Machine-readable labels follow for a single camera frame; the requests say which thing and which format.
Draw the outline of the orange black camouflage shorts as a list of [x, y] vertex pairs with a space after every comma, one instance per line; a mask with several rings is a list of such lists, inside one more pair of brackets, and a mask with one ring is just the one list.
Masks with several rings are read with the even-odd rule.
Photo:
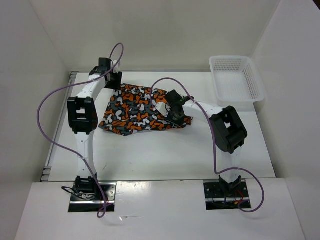
[[142, 131], [166, 131], [190, 126], [191, 117], [185, 117], [182, 126], [165, 120], [154, 110], [153, 105], [167, 103], [166, 90], [154, 88], [150, 102], [150, 88], [145, 86], [122, 84], [114, 90], [98, 127], [123, 137]]

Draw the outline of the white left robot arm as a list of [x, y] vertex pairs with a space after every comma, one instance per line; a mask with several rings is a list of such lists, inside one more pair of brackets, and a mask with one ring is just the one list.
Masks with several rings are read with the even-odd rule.
[[119, 71], [120, 62], [119, 59], [99, 58], [98, 65], [89, 73], [88, 83], [76, 96], [67, 99], [68, 124], [75, 136], [76, 151], [80, 154], [72, 191], [84, 200], [103, 196], [95, 181], [93, 138], [99, 123], [95, 100], [103, 89], [120, 89], [123, 74]]

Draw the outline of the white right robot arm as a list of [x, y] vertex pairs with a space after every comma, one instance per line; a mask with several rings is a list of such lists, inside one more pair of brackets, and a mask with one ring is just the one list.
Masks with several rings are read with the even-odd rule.
[[226, 171], [219, 174], [219, 191], [230, 197], [240, 187], [240, 155], [248, 132], [236, 109], [214, 107], [205, 103], [194, 103], [191, 98], [180, 96], [175, 90], [165, 95], [166, 105], [159, 103], [156, 108], [165, 120], [181, 127], [188, 117], [193, 117], [213, 127], [215, 146], [221, 151], [222, 162]]

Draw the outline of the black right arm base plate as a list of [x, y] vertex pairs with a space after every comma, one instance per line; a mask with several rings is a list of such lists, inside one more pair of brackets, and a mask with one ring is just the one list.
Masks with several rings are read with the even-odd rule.
[[252, 208], [245, 180], [241, 181], [236, 190], [228, 194], [222, 191], [218, 180], [204, 181], [203, 189], [207, 211], [233, 210], [237, 209], [239, 205], [245, 210]]

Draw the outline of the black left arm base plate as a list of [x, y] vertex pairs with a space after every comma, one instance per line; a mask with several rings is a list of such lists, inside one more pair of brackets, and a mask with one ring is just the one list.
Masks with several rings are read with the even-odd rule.
[[[100, 183], [107, 200], [106, 212], [115, 211], [115, 199], [116, 199], [116, 182], [101, 182]], [[98, 193], [84, 193], [75, 192], [75, 187], [64, 187], [64, 189], [70, 193], [70, 201], [68, 212], [69, 213], [97, 213], [104, 204], [101, 192], [97, 190]]]

